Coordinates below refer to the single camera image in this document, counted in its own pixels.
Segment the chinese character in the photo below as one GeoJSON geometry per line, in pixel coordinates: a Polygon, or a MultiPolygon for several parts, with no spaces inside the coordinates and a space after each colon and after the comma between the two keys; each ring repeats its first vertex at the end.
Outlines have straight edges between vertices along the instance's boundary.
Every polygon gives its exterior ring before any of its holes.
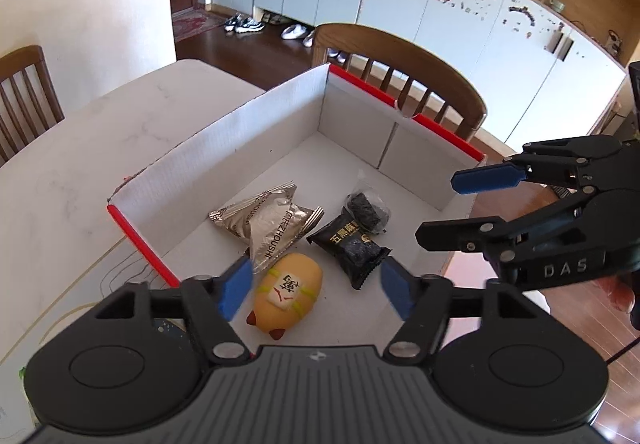
{"type": "Polygon", "coordinates": [[[289,274],[282,278],[282,281],[283,283],[280,285],[280,288],[288,292],[293,292],[296,287],[300,286],[300,284],[297,281],[294,281],[289,274]]]}

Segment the black and white sneaker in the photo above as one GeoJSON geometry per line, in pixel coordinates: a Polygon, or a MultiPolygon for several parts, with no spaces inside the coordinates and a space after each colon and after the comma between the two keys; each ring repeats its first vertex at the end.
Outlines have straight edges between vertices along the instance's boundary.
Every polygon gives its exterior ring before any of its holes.
{"type": "Polygon", "coordinates": [[[240,23],[242,21],[242,14],[238,13],[235,16],[232,16],[231,18],[227,18],[225,21],[225,30],[227,32],[231,32],[233,29],[235,29],[236,25],[238,23],[240,23]]]}
{"type": "Polygon", "coordinates": [[[259,32],[262,29],[264,29],[264,24],[259,21],[255,21],[251,16],[240,21],[234,28],[236,34],[240,34],[241,32],[259,32]]]}

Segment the brown toy ear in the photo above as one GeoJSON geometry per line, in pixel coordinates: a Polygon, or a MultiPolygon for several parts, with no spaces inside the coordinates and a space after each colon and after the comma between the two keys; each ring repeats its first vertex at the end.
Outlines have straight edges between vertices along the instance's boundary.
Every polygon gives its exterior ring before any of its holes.
{"type": "Polygon", "coordinates": [[[285,329],[273,329],[269,331],[269,335],[271,336],[271,339],[273,339],[274,341],[277,341],[281,337],[283,337],[284,332],[285,332],[285,329]]]}

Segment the black cable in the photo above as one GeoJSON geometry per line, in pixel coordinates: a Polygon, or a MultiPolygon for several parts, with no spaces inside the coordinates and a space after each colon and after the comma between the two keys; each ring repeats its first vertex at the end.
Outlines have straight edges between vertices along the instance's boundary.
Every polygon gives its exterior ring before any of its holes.
{"type": "Polygon", "coordinates": [[[609,366],[611,363],[613,363],[614,361],[616,361],[618,358],[621,358],[622,356],[624,356],[629,350],[631,350],[633,347],[635,347],[638,343],[640,343],[640,336],[638,336],[636,339],[634,339],[633,341],[631,341],[626,347],[622,348],[621,350],[617,351],[615,354],[613,354],[607,361],[607,366],[609,366]]]}

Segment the toy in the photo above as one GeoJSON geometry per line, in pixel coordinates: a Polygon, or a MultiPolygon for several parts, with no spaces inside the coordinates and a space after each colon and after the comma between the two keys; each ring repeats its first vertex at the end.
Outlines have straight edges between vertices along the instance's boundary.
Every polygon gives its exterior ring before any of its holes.
{"type": "Polygon", "coordinates": [[[322,269],[316,262],[298,252],[287,254],[260,282],[246,322],[277,341],[313,308],[321,287],[322,269]]]}

